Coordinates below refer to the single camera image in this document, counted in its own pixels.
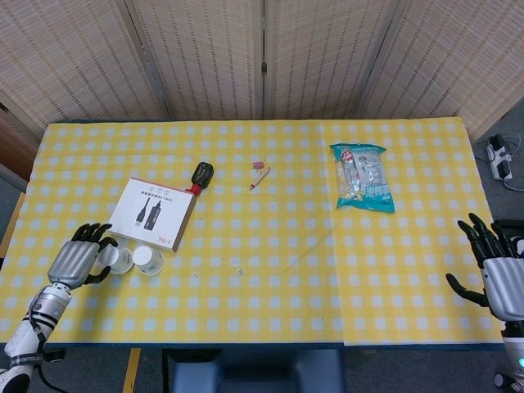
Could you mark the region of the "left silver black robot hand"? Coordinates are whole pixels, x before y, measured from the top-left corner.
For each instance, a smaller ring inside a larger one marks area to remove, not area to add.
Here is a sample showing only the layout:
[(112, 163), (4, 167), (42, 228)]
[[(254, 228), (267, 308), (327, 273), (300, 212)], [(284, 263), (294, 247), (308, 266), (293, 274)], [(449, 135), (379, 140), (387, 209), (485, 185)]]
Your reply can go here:
[(99, 254), (108, 246), (118, 246), (113, 237), (102, 237), (111, 224), (83, 224), (60, 249), (47, 272), (49, 282), (66, 285), (74, 290), (83, 285), (98, 284), (106, 279), (111, 268), (106, 266), (98, 274), (91, 274)]

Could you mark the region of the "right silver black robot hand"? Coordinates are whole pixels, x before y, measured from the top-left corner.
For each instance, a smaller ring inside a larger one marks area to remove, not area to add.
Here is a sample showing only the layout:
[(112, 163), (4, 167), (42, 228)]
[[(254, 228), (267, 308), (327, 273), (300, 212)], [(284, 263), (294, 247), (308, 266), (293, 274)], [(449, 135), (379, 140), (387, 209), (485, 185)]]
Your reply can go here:
[(486, 224), (470, 212), (469, 223), (457, 222), (469, 241), (481, 273), (483, 291), (473, 291), (452, 274), (445, 279), (451, 290), (464, 300), (490, 310), (504, 323), (523, 321), (523, 252), (517, 244), (521, 237), (510, 237), (497, 223)]

